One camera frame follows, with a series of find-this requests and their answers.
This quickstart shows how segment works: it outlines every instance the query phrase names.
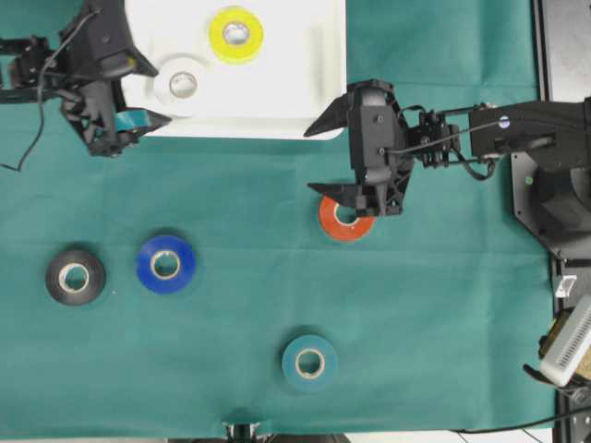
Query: red tape roll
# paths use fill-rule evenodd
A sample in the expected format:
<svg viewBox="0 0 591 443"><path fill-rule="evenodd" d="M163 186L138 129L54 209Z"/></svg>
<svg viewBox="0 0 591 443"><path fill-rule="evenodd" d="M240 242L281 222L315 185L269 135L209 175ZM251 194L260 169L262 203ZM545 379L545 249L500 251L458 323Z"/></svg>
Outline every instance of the red tape roll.
<svg viewBox="0 0 591 443"><path fill-rule="evenodd" d="M334 240L350 243L359 240L371 231L375 218L363 217L352 223L343 223L337 217L339 205L331 198L324 197L320 203L320 225L325 233Z"/></svg>

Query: electrical tape roll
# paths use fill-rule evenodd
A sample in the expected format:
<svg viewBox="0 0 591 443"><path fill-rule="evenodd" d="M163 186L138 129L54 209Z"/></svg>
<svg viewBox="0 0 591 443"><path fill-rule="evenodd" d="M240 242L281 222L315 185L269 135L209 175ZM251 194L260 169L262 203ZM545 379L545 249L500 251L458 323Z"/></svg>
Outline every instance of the electrical tape roll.
<svg viewBox="0 0 591 443"><path fill-rule="evenodd" d="M243 40L234 40L233 33L242 35ZM264 41L264 29L259 19L240 6L227 7L215 16L209 34L213 52L229 64L251 61Z"/></svg>
<svg viewBox="0 0 591 443"><path fill-rule="evenodd" d="M204 104L211 89L211 75L200 61L186 56L172 58L159 66L159 74L153 80L156 99L168 114L177 117L194 117L206 112ZM192 88L183 90L183 86Z"/></svg>
<svg viewBox="0 0 591 443"><path fill-rule="evenodd" d="M351 243L363 238L371 231L375 222L374 217L361 217L352 223L343 223L337 216L339 206L336 201L328 197L322 198L320 202L320 226L328 236L338 242Z"/></svg>
<svg viewBox="0 0 591 443"><path fill-rule="evenodd" d="M66 276L74 268L83 269L85 279L80 288L69 287ZM45 287L62 305L87 305L103 291L106 273L101 261L88 251L69 250L54 257L45 272Z"/></svg>
<svg viewBox="0 0 591 443"><path fill-rule="evenodd" d="M300 367L299 359L306 353L314 353L320 358L316 372L309 374ZM318 392L328 388L337 378L339 359L332 345L317 335L304 335L293 340L282 359L283 376L293 388L306 393Z"/></svg>
<svg viewBox="0 0 591 443"><path fill-rule="evenodd" d="M156 269L156 259L161 254L171 254L176 259L176 271L171 276L161 276ZM195 276L197 260L189 243L174 235L159 235L146 242L136 260L136 273L141 283L154 293L177 293L183 290Z"/></svg>

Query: teal tape roll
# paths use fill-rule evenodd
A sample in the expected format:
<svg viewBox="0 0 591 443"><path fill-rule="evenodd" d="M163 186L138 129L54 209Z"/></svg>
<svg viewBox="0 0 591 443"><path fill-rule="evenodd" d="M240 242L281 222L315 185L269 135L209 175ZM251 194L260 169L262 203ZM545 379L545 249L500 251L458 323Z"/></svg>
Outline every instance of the teal tape roll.
<svg viewBox="0 0 591 443"><path fill-rule="evenodd" d="M316 359L314 367L305 368L309 357ZM283 376L302 392L317 392L329 387L337 378L339 359L330 343L316 335L295 339L285 349L282 360Z"/></svg>
<svg viewBox="0 0 591 443"><path fill-rule="evenodd" d="M115 114L115 131L133 131L139 127L151 126L148 112L143 109L133 109Z"/></svg>

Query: black cable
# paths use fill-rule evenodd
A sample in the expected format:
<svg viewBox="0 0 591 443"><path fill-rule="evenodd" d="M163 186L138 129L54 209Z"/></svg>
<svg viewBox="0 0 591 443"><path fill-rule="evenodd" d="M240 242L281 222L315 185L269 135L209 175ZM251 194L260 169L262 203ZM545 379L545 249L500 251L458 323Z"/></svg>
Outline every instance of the black cable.
<svg viewBox="0 0 591 443"><path fill-rule="evenodd" d="M455 433L455 434L457 434L457 435L458 435L458 437L459 437L459 438L461 438L461 439L464 441L464 443L470 443L470 442L468 441L468 439L462 435L462 433L461 433L461 432L455 431L454 433Z"/></svg>
<svg viewBox="0 0 591 443"><path fill-rule="evenodd" d="M386 150L386 152L388 152L390 154L408 154L411 152L416 152L418 150L424 150L426 148L431 148L433 146L437 146L441 143L445 143L446 141L454 140L456 138L459 138L463 134L472 134L473 132L482 131L484 129L488 129L493 126L507 125L507 124L512 123L513 121L514 122L522 122L522 123L530 123L532 125L549 126L549 127L564 129L566 131L572 131L572 132L584 134L587 136L591 136L591 132L585 131L584 129L581 129L576 126L561 125L561 124L555 124L555 123L550 123L550 122L544 122L543 120L530 120L530 119L524 119L524 118L516 118L513 120L502 119L502 120L496 120L496 121L490 122L490 123L485 123L484 125L479 125L479 126L469 127L467 129L462 129L461 131L459 131L455 134L451 134L448 137L439 138L437 140L430 141L429 143L425 143L424 145L411 146L410 148L406 148L403 150Z"/></svg>
<svg viewBox="0 0 591 443"><path fill-rule="evenodd" d="M464 169L466 169L466 171L479 182L489 180L489 178L492 177L495 174L495 171L497 170L497 162L495 160L489 159L487 160L487 174L481 174L478 171L476 171L472 166L470 166L470 163L474 162L473 160L467 160L464 157L464 155L462 155L462 152L460 152L454 147L452 147L452 151L457 156L458 162L462 164Z"/></svg>
<svg viewBox="0 0 591 443"><path fill-rule="evenodd" d="M74 37L76 37L78 35L78 33L82 30L84 25L86 25L86 23L91 18L96 16L97 14L98 14L97 11L93 11L93 12L89 13L87 16L85 16L80 21L80 23L74 28L74 30L70 33L70 35L62 42L62 44L59 46L59 48L57 48L57 51L55 51L52 54L52 56L49 57L45 61L45 65L43 65L41 71L39 72L39 81L37 83L37 105L39 106L39 116L40 116L40 123L39 123L39 129L37 130L37 135L35 136L35 138L31 142L31 144L29 145L27 150L25 150L25 152L20 157L20 160L18 161L18 166L15 167L15 166L11 166L6 163L0 163L0 167L3 167L5 169L7 169L9 171L13 171L15 173L22 172L22 168L25 164L25 161L27 160L30 153L33 151L33 149L35 148L35 146L37 145L37 143L41 139L41 135L43 134L43 130L45 129L45 111L43 109L43 106L44 106L43 87L45 86L44 85L45 84L45 74L47 72L47 69L49 69L49 67L54 63L57 56L60 55L62 53L62 51L64 51L64 49L66 49L66 47L72 42L72 40L74 40Z"/></svg>
<svg viewBox="0 0 591 443"><path fill-rule="evenodd" d="M532 427L545 425L547 423L559 422L560 420L564 420L566 418L571 418L574 415L579 413L588 413L591 412L591 406L586 406L584 408L573 409L567 413L560 413L558 415L554 415L552 417L543 418L541 420L536 420L535 422L531 423L524 423L522 425L516 426L505 426L505 427L496 427L491 429L477 429L477 430L469 430L469 429L460 429L454 432L461 432L462 434L494 434L497 432L506 432L506 431L519 431L522 429L531 429Z"/></svg>
<svg viewBox="0 0 591 443"><path fill-rule="evenodd" d="M446 141L450 141L450 140L454 140L456 138L459 138L462 134L471 134L473 132L481 131L483 129L488 129L489 127L498 126L500 122L501 121L499 120L499 121L495 121L495 122L485 123L484 125L480 125L480 126L469 127L467 129L462 129L461 131L459 131L455 134L451 134L448 137L439 138L437 140L430 141L429 143L425 143L424 145L412 146L412 147L406 148L404 150L386 150L386 152L388 152L390 154L408 154L411 152L416 152L418 150L424 150L426 148L431 148L432 146L437 146L441 143L445 143Z"/></svg>
<svg viewBox="0 0 591 443"><path fill-rule="evenodd" d="M534 436L533 434L530 434L529 432L527 432L525 429L522 429L522 431L524 431L527 435L529 435L533 440L535 440L537 443L544 443L542 440L540 440L539 438L537 438L536 436Z"/></svg>

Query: blue tape roll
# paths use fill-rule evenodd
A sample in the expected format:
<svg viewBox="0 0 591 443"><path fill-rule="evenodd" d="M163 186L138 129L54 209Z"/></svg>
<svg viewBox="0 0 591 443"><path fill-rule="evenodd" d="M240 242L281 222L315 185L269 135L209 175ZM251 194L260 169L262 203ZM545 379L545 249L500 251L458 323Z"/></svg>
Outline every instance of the blue tape roll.
<svg viewBox="0 0 591 443"><path fill-rule="evenodd" d="M320 367L316 374L299 369L298 357L307 352L316 353ZM285 349L282 360L283 375L287 382L302 392L318 392L331 385L339 373L339 359L330 343L316 335L295 339Z"/></svg>
<svg viewBox="0 0 591 443"><path fill-rule="evenodd" d="M150 127L151 119L144 109L132 109L115 114L115 131L133 131L139 127Z"/></svg>
<svg viewBox="0 0 591 443"><path fill-rule="evenodd" d="M163 251L173 252L178 257L178 272L172 278L161 278L154 271L154 258ZM136 260L139 280L155 293L176 293L182 290L193 280L196 267L197 260L191 245L173 235L160 235L146 242Z"/></svg>

